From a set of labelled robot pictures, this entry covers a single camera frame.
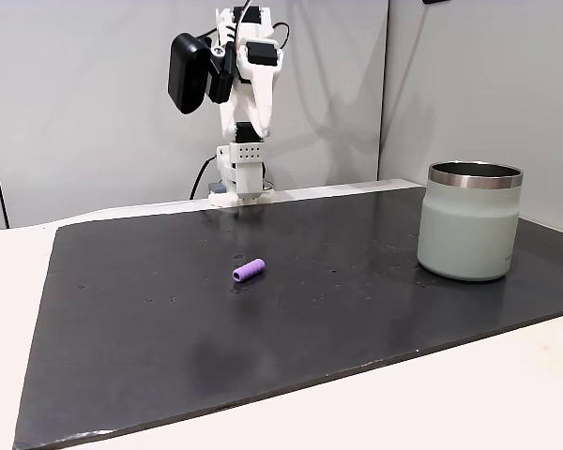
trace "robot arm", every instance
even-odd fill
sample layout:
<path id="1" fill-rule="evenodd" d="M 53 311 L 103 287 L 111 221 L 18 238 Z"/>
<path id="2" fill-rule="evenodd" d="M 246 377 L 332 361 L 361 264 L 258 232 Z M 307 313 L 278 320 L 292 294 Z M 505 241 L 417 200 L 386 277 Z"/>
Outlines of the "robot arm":
<path id="1" fill-rule="evenodd" d="M 230 142 L 217 149 L 226 199 L 232 199 L 225 205 L 256 202 L 263 193 L 263 139 L 283 63 L 283 50 L 271 38 L 269 8 L 250 3 L 216 11 L 217 40 L 182 34 L 171 48 L 169 95 L 177 108 L 192 113 L 205 93 L 220 104 L 223 137 Z M 250 122 L 239 121 L 241 115 Z"/>

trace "black tabletop surface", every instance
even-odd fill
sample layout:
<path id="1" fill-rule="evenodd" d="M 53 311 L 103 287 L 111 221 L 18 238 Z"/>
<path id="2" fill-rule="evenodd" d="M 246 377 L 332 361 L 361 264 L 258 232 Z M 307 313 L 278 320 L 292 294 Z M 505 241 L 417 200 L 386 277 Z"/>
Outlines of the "black tabletop surface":
<path id="1" fill-rule="evenodd" d="M 423 193 L 60 229 L 14 448 L 173 423 L 563 315 L 563 233 L 521 220 L 506 277 L 438 277 L 417 263 Z M 267 270 L 235 284 L 254 258 Z"/>

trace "stainless steel tumbler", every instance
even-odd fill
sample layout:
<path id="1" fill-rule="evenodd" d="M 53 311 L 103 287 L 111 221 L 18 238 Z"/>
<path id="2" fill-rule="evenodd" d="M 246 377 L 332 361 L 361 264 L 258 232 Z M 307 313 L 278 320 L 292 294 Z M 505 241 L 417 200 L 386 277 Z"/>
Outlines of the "stainless steel tumbler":
<path id="1" fill-rule="evenodd" d="M 419 225 L 418 259 L 444 277 L 500 278 L 510 268 L 524 174 L 484 162 L 432 164 Z"/>

